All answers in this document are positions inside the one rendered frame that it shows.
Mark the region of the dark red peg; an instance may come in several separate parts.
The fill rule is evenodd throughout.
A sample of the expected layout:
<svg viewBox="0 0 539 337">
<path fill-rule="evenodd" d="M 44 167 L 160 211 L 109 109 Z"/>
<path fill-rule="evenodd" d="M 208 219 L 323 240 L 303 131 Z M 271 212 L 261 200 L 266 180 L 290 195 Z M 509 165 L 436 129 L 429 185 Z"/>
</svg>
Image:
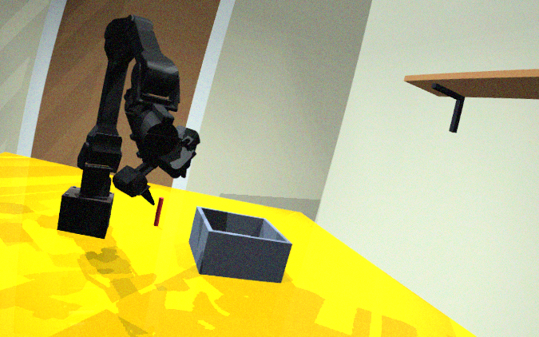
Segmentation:
<svg viewBox="0 0 539 337">
<path fill-rule="evenodd" d="M 155 218 L 154 218 L 154 226 L 158 226 L 159 222 L 160 222 L 160 218 L 161 218 L 161 209 L 162 209 L 162 206 L 163 206 L 163 202 L 164 202 L 164 197 L 159 197 L 158 199 L 158 205 L 157 205 L 157 211 L 156 211 L 156 215 L 155 215 Z"/>
</svg>

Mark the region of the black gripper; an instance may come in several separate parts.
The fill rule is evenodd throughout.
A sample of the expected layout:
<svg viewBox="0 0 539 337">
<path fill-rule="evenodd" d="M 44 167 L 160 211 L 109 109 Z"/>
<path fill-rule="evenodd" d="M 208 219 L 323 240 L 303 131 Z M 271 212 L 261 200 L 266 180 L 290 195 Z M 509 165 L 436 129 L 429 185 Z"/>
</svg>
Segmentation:
<svg viewBox="0 0 539 337">
<path fill-rule="evenodd" d="M 187 136 L 190 136 L 197 146 L 200 143 L 199 134 L 196 130 L 186 128 L 182 125 L 176 127 L 179 133 L 179 141 L 182 141 Z M 149 191 L 151 187 L 148 185 L 147 174 L 154 170 L 153 167 L 149 165 L 148 152 L 141 143 L 141 140 L 137 136 L 130 134 L 130 139 L 135 141 L 138 147 L 138 152 L 136 153 L 137 157 L 142 159 L 141 163 L 137 168 L 132 168 L 126 165 L 122 170 L 113 176 L 113 185 L 116 189 L 122 191 L 123 193 L 129 195 L 130 197 L 141 196 L 146 199 L 151 205 L 155 205 L 154 199 Z"/>
</svg>

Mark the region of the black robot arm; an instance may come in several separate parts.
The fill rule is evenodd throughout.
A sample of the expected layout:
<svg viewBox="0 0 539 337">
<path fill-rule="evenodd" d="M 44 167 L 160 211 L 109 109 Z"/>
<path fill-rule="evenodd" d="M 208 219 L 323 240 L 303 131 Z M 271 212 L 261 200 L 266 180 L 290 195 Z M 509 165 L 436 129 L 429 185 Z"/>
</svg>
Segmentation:
<svg viewBox="0 0 539 337">
<path fill-rule="evenodd" d="M 77 157 L 77 167 L 82 170 L 79 197 L 99 200 L 109 197 L 109 175 L 117 173 L 123 155 L 122 138 L 116 127 L 125 76 L 133 58 L 137 63 L 131 74 L 132 88 L 124 95 L 125 115 L 133 135 L 149 154 L 149 165 L 159 166 L 176 179 L 190 167 L 196 155 L 190 136 L 179 141 L 179 133 L 172 124 L 174 116 L 168 112 L 177 112 L 180 75 L 175 63 L 162 54 L 153 22 L 135 14 L 117 18 L 108 24 L 104 37 L 108 65 L 97 124 L 88 133 Z M 169 99 L 163 98 L 167 96 Z"/>
</svg>

